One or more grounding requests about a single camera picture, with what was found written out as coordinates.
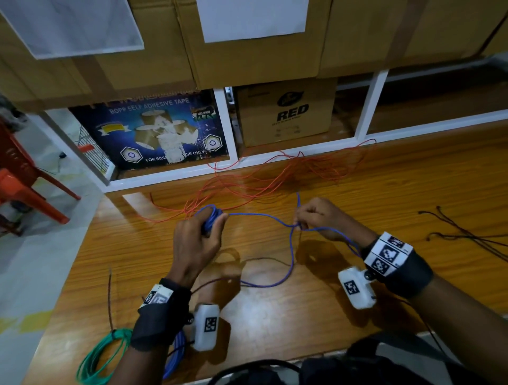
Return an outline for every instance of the white metal shelf frame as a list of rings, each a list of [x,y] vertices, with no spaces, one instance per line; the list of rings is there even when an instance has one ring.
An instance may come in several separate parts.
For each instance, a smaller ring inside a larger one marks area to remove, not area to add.
[[[444,71],[453,70],[450,67],[444,68]],[[414,76],[422,76],[421,73],[414,73]],[[381,133],[369,134],[368,129],[374,115],[379,96],[383,90],[383,86],[387,81],[388,70],[383,70],[375,73],[369,83],[369,89],[365,103],[363,105],[360,120],[355,130],[355,135],[352,138],[345,138],[330,142],[311,144],[308,146],[295,147],[284,150],[287,155],[296,156],[299,152],[305,155],[315,155],[324,152],[341,150],[347,147],[354,147],[361,145],[369,139],[375,139],[377,142],[385,142],[390,140],[408,138],[417,135],[430,134],[439,131],[453,130],[460,127],[466,127],[475,124],[489,123],[497,120],[508,119],[508,109],[489,112],[485,114],[465,116],[457,119],[443,120],[429,124],[416,125],[412,127],[406,127],[403,129],[396,129],[392,131],[386,131]],[[238,159],[238,153],[236,150],[235,139],[233,135],[233,129],[231,126],[231,120],[228,113],[228,104],[226,101],[226,94],[223,88],[216,88],[213,90],[215,94],[215,101],[217,103],[217,111],[219,113],[220,122],[224,130],[224,136],[226,139],[226,145],[228,147],[229,160],[221,161],[216,164],[218,171],[234,170],[243,167],[256,166],[264,162],[267,162],[271,158],[277,155],[281,155],[280,151],[268,152],[258,155],[250,155],[244,158]],[[97,184],[97,186],[105,193],[124,190],[128,188],[135,188],[141,186],[147,186],[156,183],[168,182],[171,180],[190,178],[193,176],[206,175],[214,172],[214,169],[210,165],[198,165],[189,166],[176,170],[161,171],[158,173],[136,176],[126,178],[122,180],[108,180],[102,173],[78,150],[74,143],[67,137],[64,131],[58,126],[58,124],[46,113],[43,112],[39,115],[29,114],[28,117],[32,120],[42,132],[44,132],[53,143],[60,148],[67,155],[72,157],[75,161],[81,164],[83,170],[91,178],[91,180]],[[285,157],[276,157],[271,162],[277,162],[284,160]]]

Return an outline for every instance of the cardboard box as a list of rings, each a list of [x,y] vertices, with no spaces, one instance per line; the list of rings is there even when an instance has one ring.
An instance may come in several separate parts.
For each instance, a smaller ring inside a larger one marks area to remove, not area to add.
[[[205,43],[196,0],[174,0],[198,89],[315,77],[331,0],[310,0],[305,32]]]
[[[120,170],[228,153],[210,90],[71,107],[70,111]]]
[[[337,78],[300,79],[235,89],[246,147],[328,131]]]
[[[170,1],[132,0],[142,51],[35,60],[0,16],[0,92],[37,112],[127,97],[196,90]]]
[[[487,56],[501,52],[508,52],[508,22],[506,20],[499,27],[482,54]]]
[[[478,53],[508,0],[333,0],[318,77]]]

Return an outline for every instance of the hand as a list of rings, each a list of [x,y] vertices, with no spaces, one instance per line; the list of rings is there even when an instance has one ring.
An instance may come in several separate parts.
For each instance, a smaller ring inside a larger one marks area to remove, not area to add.
[[[220,238],[228,219],[221,214],[213,223],[210,237],[201,233],[201,226],[212,213],[207,207],[190,219],[176,224],[173,234],[173,266],[166,276],[177,284],[191,288],[199,273],[208,265],[220,250]]]
[[[330,227],[342,232],[361,248],[367,247],[377,234],[371,229],[347,215],[326,198],[312,198],[295,210],[293,223],[300,223],[303,230],[309,227]],[[346,241],[340,234],[331,230],[320,230],[319,233],[330,241]]]

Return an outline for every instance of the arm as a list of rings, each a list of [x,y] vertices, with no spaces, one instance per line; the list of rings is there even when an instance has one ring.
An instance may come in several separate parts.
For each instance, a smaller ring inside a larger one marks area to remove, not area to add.
[[[299,222],[304,229],[309,226],[335,228],[361,249],[368,248],[378,238],[376,232],[323,198],[314,198],[298,208],[294,222]],[[320,233],[329,240],[343,240],[334,232]],[[423,260],[413,266],[422,266],[422,263]],[[395,273],[382,280],[388,288],[399,286],[398,277],[392,275]],[[404,280],[410,281],[411,277],[404,277]],[[506,320],[435,274],[425,287],[407,299],[465,366],[492,383],[505,383],[508,376]]]
[[[220,238],[224,225],[228,218],[227,214],[222,214],[213,224],[209,238],[201,234],[201,226],[210,216],[211,208],[205,209],[188,220],[176,224],[173,235],[173,265],[171,271],[166,276],[173,287],[178,287],[188,291],[199,273],[215,257],[220,249]],[[148,309],[150,306],[159,306],[158,304],[145,305],[142,309]],[[169,306],[168,313],[170,322],[167,330],[156,337],[156,343],[148,343],[146,347],[137,348],[130,346],[122,357],[111,377],[110,385],[158,385],[162,382],[164,365],[166,363],[169,345],[174,340],[176,334],[183,327],[188,312],[188,301],[178,306]],[[133,341],[136,338],[136,326],[133,332]]]

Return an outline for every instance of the wire basket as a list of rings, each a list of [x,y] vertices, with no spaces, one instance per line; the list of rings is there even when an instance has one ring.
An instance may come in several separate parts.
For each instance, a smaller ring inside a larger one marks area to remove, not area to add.
[[[103,173],[103,175],[107,173],[109,167],[111,166],[111,161],[83,126],[79,127],[79,139],[74,143],[76,146],[84,148],[83,153],[85,156],[100,170],[101,173]],[[93,148],[87,150],[85,146],[90,147],[89,145]]]

